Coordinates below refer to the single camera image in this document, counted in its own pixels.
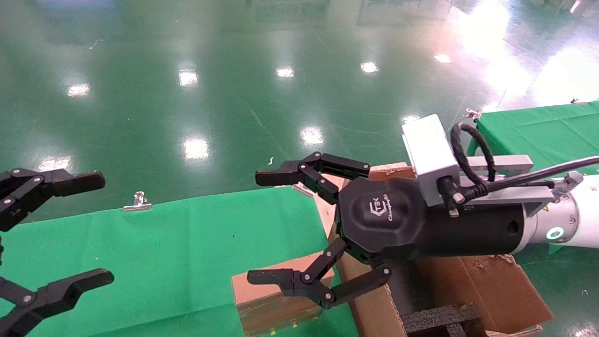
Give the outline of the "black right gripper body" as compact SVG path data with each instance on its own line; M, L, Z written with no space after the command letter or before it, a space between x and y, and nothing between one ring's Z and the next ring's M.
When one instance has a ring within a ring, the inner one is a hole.
M336 228L362 263L420 257L510 254L523 236L521 205L475 205L452 218L428 206L415 179L349 182L338 193Z

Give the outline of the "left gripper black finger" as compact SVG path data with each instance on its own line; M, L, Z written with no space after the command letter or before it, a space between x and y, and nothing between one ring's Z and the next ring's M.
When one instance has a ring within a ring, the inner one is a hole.
M36 292L6 278L0 280L1 298L14 305L0 320L0 334L25 337L43 320L71 311L83 293L114 282L114 275L107 269L94 269L48 283Z
M9 232L51 197L67 197L105 187L100 171L73 175L65 169L14 168L0 175L0 230Z

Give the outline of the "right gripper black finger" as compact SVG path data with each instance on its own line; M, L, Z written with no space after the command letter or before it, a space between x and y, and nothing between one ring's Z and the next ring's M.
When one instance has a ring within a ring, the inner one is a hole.
M338 202L339 188L324 174L353 181L367 178L370 164L322 152L314 152L302 160L285 161L276 170L258 170L255 181L259 186L282 186L302 183L330 205Z
M348 247L343 239L338 238L305 271L250 270L247 273L247 280L253 285L276 285L285 297L307 297L323 309L330 309L376 290L385 285L392 275L388 266L381 265L333 288L325 286L321 279L332 270Z

